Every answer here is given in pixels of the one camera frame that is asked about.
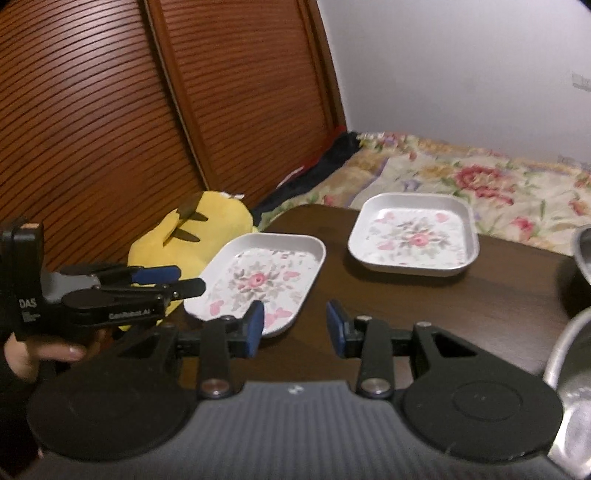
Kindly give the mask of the left hand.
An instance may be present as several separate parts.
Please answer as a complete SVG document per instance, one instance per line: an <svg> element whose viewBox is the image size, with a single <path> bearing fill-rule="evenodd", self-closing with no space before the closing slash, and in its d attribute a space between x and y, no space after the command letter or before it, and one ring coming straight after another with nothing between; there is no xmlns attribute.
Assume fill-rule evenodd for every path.
<svg viewBox="0 0 591 480"><path fill-rule="evenodd" d="M88 345L82 345L56 337L29 337L19 341L12 334L2 347L2 353L10 371L18 379L32 383L37 379L42 362L76 364L88 360L99 352L106 335L105 330L98 330Z"/></svg>

